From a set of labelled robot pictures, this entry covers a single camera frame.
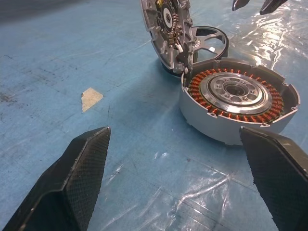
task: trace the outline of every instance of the metal hub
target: metal hub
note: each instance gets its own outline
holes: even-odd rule
[[[211,104],[229,113],[260,114],[272,105],[269,90],[258,81],[241,74],[211,74],[201,81],[200,90]]]
[[[162,64],[181,74],[193,64],[192,21],[188,0],[140,0],[151,43]]]
[[[214,56],[211,59],[217,60],[228,56],[229,39],[227,35],[220,29],[211,26],[194,26],[192,27],[193,35],[193,62],[199,63],[198,52],[200,50],[207,51]],[[219,47],[212,47],[210,40],[217,39],[223,44]]]

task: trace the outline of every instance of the blue mat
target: blue mat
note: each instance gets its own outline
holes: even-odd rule
[[[0,7],[0,229],[74,137],[110,126],[89,231],[277,231],[243,149],[185,122],[138,0],[25,2]],[[236,12],[231,2],[191,0],[194,25],[219,27],[231,57],[296,86],[302,105],[283,135],[308,152],[308,3],[261,16],[263,1]],[[82,113],[88,88],[104,97]]]

